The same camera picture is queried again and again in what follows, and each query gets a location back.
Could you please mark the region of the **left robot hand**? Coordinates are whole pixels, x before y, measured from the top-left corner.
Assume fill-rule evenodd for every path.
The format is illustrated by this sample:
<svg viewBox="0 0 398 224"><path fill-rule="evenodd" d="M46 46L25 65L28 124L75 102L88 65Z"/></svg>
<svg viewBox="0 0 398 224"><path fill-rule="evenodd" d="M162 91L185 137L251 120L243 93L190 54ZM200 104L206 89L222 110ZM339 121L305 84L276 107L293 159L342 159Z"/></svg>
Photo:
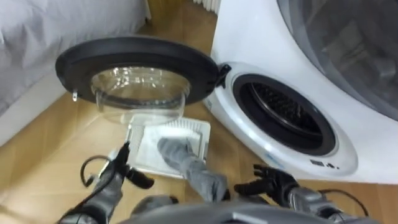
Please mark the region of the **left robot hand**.
<svg viewBox="0 0 398 224"><path fill-rule="evenodd" d="M127 163L130 153L129 144L129 141L123 144L116 157L106 166L103 174L107 171L114 172L120 175L122 180L127 179L140 189L150 189L154 185L154 179L151 179Z"/></svg>

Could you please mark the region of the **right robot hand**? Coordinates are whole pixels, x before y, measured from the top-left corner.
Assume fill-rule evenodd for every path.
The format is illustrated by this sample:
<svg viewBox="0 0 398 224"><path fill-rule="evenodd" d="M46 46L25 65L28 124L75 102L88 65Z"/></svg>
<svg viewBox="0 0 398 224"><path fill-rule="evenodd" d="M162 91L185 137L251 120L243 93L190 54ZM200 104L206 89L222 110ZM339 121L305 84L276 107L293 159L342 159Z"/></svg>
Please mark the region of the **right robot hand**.
<svg viewBox="0 0 398 224"><path fill-rule="evenodd" d="M243 196L266 194L281 207L289 208L289 193L299 187L289 173L269 166L254 164L254 175L258 179L245 184L236 184L234 191Z"/></svg>

